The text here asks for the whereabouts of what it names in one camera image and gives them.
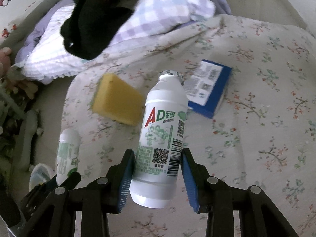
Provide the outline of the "grey office chair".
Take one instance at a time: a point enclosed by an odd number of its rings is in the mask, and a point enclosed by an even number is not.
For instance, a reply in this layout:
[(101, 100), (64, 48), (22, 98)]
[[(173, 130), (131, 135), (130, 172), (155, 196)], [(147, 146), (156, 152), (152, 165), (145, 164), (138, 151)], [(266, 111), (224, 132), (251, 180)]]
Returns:
[(21, 171), (29, 169), (38, 130), (38, 112), (32, 109), (37, 92), (34, 82), (1, 78), (1, 158)]

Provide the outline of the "purple checkered white quilt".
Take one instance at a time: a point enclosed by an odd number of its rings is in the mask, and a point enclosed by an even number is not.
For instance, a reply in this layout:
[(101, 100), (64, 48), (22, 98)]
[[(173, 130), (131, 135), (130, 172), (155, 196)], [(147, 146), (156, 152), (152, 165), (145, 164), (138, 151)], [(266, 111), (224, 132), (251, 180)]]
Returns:
[[(107, 48), (132, 39), (165, 34), (217, 14), (231, 14), (226, 0), (122, 0), (120, 7), (132, 10)], [(44, 84), (55, 78), (77, 75), (96, 58), (86, 60), (68, 53), (60, 28), (70, 18), (74, 0), (62, 0), (36, 25), (16, 55), (11, 74), (14, 78)]]

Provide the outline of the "white round trash bin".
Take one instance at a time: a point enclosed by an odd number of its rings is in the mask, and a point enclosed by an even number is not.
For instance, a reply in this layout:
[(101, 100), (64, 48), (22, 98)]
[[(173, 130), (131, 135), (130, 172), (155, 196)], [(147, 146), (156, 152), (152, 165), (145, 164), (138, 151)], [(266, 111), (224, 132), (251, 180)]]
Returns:
[(43, 184), (53, 178), (55, 172), (47, 164), (40, 163), (31, 167), (32, 172), (29, 179), (29, 191), (32, 191), (38, 184)]

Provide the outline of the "black garment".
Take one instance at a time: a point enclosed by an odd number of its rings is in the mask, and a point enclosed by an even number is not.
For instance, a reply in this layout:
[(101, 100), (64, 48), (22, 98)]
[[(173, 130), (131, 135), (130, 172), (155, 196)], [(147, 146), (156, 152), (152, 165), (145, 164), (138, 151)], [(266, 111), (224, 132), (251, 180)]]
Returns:
[(74, 10), (60, 28), (65, 50), (86, 60), (102, 53), (132, 15), (131, 9), (119, 6), (121, 1), (74, 0)]

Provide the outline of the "yellow green sponge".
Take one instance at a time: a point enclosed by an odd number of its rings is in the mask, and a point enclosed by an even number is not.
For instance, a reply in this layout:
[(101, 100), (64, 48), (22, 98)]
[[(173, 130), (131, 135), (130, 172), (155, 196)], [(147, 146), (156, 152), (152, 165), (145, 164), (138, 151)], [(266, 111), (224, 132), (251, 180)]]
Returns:
[(113, 73), (104, 74), (98, 83), (92, 112), (122, 124), (136, 126), (142, 119), (144, 96)]

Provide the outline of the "white AD milk bottle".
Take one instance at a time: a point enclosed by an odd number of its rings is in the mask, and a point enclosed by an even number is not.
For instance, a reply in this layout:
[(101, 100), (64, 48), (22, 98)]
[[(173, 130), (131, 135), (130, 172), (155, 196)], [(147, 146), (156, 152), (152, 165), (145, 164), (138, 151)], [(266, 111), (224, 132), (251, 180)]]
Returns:
[(188, 103), (183, 77), (173, 70), (161, 72), (146, 98), (130, 185), (138, 205), (161, 209), (175, 195)]

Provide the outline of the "blue snack box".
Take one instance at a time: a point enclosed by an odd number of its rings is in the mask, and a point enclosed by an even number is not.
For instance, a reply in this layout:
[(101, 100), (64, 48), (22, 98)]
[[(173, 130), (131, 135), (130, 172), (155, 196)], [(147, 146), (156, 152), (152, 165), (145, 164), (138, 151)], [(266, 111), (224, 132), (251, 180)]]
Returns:
[(231, 67), (202, 60), (183, 85), (189, 109), (212, 119), (222, 103), (231, 74)]

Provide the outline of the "floral bed sheet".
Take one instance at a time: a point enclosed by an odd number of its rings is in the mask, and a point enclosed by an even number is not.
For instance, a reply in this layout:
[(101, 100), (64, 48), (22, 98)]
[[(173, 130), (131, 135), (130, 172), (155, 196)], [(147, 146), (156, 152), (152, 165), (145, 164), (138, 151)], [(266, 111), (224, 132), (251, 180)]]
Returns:
[(189, 78), (204, 59), (232, 74), (213, 119), (188, 112), (184, 146), (228, 185), (261, 187), (298, 235), (315, 236), (315, 37), (296, 26), (223, 15), (105, 49), (64, 103), (62, 129), (81, 135), (80, 186), (138, 146), (140, 126), (92, 112), (101, 76), (115, 73), (147, 95), (161, 71)]

